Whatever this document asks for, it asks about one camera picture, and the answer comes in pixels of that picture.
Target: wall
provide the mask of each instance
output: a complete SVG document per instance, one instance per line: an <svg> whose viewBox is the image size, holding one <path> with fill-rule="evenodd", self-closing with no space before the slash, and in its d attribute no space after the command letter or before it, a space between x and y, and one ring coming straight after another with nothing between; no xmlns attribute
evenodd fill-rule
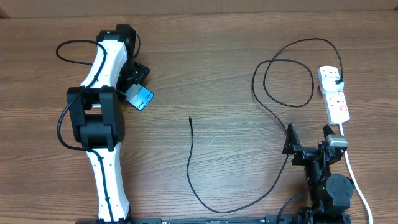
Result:
<svg viewBox="0 0 398 224"><path fill-rule="evenodd" d="M11 18L392 10L397 5L398 0L0 0Z"/></svg>

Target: white power strip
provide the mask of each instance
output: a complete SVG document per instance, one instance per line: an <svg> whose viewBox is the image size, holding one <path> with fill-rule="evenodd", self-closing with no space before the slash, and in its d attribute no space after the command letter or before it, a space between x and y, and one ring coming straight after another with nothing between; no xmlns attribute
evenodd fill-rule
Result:
<svg viewBox="0 0 398 224"><path fill-rule="evenodd" d="M343 90L322 94L329 124L342 124L349 120L346 98Z"/></svg>
<svg viewBox="0 0 398 224"><path fill-rule="evenodd" d="M318 70L318 77L329 124L336 125L348 121L348 107L343 92L344 82L336 84L336 81L340 79L338 69L322 66Z"/></svg>
<svg viewBox="0 0 398 224"><path fill-rule="evenodd" d="M349 113L346 98L344 96L343 88L344 83L336 84L336 81L340 79L338 69L332 66L322 66L318 70L319 77L319 87L323 95L323 101L325 102L326 114L328 116L329 124L338 124L340 128L340 134L344 135L343 123L349 120ZM373 224L373 217L371 209L362 194L361 189L359 189L358 183L356 182L354 172L349 163L348 153L345 151L345 160L347 163L348 172L351 179L354 182L355 188L361 197L366 211L369 216L369 224Z"/></svg>

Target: robotic arm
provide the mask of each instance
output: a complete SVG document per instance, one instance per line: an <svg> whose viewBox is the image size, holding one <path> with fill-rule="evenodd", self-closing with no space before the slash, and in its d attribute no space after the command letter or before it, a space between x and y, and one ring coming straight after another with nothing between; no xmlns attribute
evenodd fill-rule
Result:
<svg viewBox="0 0 398 224"><path fill-rule="evenodd" d="M345 211L350 208L354 193L353 181L341 174L331 174L330 165L341 160L348 143L326 125L325 140L318 147L302 147L292 124L288 125L283 154L294 155L293 166L304 166L310 192L311 207L302 207L295 215L266 215L267 224L350 224Z"/></svg>
<svg viewBox="0 0 398 224"><path fill-rule="evenodd" d="M129 24L118 24L114 31L101 31L96 41L106 49L106 60L94 84L84 91L104 58L98 46L93 66L80 87L69 88L73 134L87 151L93 166L99 198L97 223L127 223L129 202L123 189L120 147L124 139L124 118L119 101L125 100L133 84L141 84L149 69L134 61L136 31ZM101 114L85 110L101 108Z"/></svg>

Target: white plug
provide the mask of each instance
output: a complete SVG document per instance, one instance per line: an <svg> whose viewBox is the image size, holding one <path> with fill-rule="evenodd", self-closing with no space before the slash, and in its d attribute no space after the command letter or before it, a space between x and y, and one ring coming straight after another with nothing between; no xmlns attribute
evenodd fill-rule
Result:
<svg viewBox="0 0 398 224"><path fill-rule="evenodd" d="M322 66L318 69L319 87L323 94L332 93L335 91L343 90L344 82L336 84L340 79L338 69L333 66Z"/></svg>
<svg viewBox="0 0 398 224"><path fill-rule="evenodd" d="M318 76L329 124L342 124L348 121L348 107L343 92L344 82L336 84L340 79L338 69L322 66L318 70Z"/></svg>

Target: black bracket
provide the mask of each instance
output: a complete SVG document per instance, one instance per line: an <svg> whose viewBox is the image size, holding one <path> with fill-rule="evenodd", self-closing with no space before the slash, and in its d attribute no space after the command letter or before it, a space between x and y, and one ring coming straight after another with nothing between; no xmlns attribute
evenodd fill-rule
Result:
<svg viewBox="0 0 398 224"><path fill-rule="evenodd" d="M71 87L67 93L73 134L84 150L107 147L113 151L124 139L124 117L116 90L113 87ZM101 104L101 114L86 114L93 104Z"/></svg>
<svg viewBox="0 0 398 224"><path fill-rule="evenodd" d="M281 215L279 218L279 222L277 222L276 218L277 215L266 215L266 217L264 218L264 224L295 224L295 215Z"/></svg>
<svg viewBox="0 0 398 224"><path fill-rule="evenodd" d="M287 135L282 153L285 155L293 155L296 153L296 150L301 147L302 145L300 143L299 137L297 136L296 130L294 129L293 124L290 123L287 126Z"/></svg>
<svg viewBox="0 0 398 224"><path fill-rule="evenodd" d="M102 30L96 37L97 42L103 40L117 40L123 42L127 50L127 61L123 65L116 89L126 93L133 84L143 84L150 70L147 66L134 61L134 49L136 47L136 31L130 24L118 24L116 30Z"/></svg>

